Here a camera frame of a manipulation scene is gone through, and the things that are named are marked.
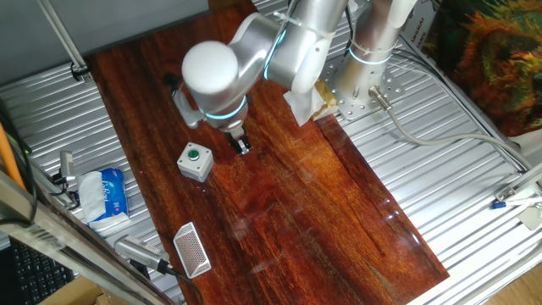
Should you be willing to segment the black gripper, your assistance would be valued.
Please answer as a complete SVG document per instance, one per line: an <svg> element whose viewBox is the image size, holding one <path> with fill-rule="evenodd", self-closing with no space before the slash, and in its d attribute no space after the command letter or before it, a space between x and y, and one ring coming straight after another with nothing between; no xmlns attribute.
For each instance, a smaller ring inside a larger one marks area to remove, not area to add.
<svg viewBox="0 0 542 305"><path fill-rule="evenodd" d="M248 154L252 150L252 145L248 141L243 125L228 129L224 132L224 135L238 156Z"/></svg>

